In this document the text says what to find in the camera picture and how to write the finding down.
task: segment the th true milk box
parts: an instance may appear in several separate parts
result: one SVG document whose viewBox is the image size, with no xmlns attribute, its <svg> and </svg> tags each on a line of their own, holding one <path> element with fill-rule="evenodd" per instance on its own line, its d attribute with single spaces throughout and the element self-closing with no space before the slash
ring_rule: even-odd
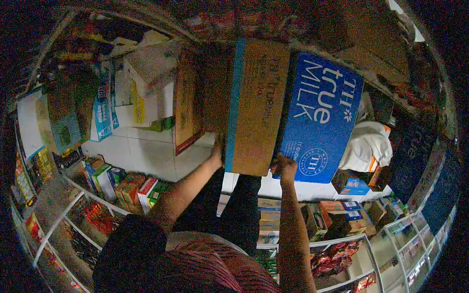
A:
<svg viewBox="0 0 469 293">
<path fill-rule="evenodd" d="M 329 183 L 355 123 L 363 78 L 306 52 L 292 61 L 277 145 L 297 162 L 295 181 Z"/>
</svg>

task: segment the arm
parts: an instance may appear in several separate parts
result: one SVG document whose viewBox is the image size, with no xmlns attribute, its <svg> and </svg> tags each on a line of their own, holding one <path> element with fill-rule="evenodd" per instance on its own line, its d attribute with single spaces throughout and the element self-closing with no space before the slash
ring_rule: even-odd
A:
<svg viewBox="0 0 469 293">
<path fill-rule="evenodd" d="M 283 292 L 316 292 L 311 273 L 310 242 L 295 191 L 295 161 L 278 156 L 281 168 L 282 211 L 278 268 Z"/>
<path fill-rule="evenodd" d="M 165 233 L 170 233 L 177 218 L 221 166 L 220 148 L 216 143 L 210 158 L 161 196 L 149 218 L 158 219 Z"/>
</svg>

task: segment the white plastic bag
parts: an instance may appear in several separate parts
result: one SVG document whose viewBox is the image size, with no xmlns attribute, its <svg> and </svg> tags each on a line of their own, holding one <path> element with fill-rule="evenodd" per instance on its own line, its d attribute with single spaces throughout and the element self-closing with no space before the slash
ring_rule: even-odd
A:
<svg viewBox="0 0 469 293">
<path fill-rule="evenodd" d="M 355 125 L 340 160 L 339 169 L 368 172 L 373 157 L 379 162 L 380 167 L 388 166 L 393 157 L 388 137 L 389 131 L 381 123 L 365 121 Z"/>
</svg>

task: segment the hand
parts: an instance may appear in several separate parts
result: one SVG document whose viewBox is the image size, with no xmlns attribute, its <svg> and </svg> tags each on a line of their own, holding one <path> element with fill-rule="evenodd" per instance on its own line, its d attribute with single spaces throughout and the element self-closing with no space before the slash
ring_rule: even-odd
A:
<svg viewBox="0 0 469 293">
<path fill-rule="evenodd" d="M 215 144 L 213 145 L 209 160 L 217 169 L 223 166 L 223 162 L 221 161 L 221 148 L 217 141 L 215 141 Z"/>
<path fill-rule="evenodd" d="M 272 165 L 272 174 L 280 174 L 281 186 L 294 184 L 297 167 L 298 164 L 294 160 L 278 153 Z"/>
</svg>

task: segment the blue tape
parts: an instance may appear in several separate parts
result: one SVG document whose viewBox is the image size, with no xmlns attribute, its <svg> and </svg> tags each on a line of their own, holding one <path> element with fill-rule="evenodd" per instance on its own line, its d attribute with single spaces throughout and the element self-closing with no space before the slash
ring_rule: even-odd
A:
<svg viewBox="0 0 469 293">
<path fill-rule="evenodd" d="M 239 96 L 241 93 L 241 77 L 244 65 L 244 52 L 246 51 L 246 39 L 239 38 L 236 41 L 234 52 L 233 82 L 231 86 L 230 114 L 228 116 L 227 149 L 225 155 L 225 171 L 233 170 L 233 156 L 235 154 L 236 125 L 238 122 Z"/>
</svg>

